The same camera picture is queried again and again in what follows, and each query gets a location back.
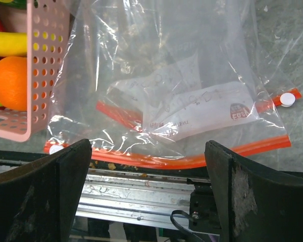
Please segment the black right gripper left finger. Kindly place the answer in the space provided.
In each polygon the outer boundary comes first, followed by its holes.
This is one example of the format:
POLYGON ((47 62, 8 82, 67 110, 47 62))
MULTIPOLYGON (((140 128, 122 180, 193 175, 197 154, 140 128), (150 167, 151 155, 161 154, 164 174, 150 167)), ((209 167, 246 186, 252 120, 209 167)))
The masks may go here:
POLYGON ((0 241, 68 241, 91 154, 82 139, 0 173, 0 241))

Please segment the single yellow banana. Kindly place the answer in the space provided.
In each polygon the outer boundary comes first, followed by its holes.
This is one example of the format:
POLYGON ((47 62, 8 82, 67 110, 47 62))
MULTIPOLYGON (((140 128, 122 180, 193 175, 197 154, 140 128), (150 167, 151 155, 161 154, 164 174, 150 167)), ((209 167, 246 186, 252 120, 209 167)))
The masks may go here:
POLYGON ((25 56, 26 54, 26 33, 0 32, 0 57, 25 56))

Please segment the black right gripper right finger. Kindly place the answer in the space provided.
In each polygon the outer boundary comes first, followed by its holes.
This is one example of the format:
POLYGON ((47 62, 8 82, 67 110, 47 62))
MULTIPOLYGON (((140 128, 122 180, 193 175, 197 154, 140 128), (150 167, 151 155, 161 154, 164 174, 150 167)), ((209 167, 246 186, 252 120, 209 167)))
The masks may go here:
POLYGON ((303 241, 303 172, 277 171, 215 141, 205 159, 220 241, 303 241))

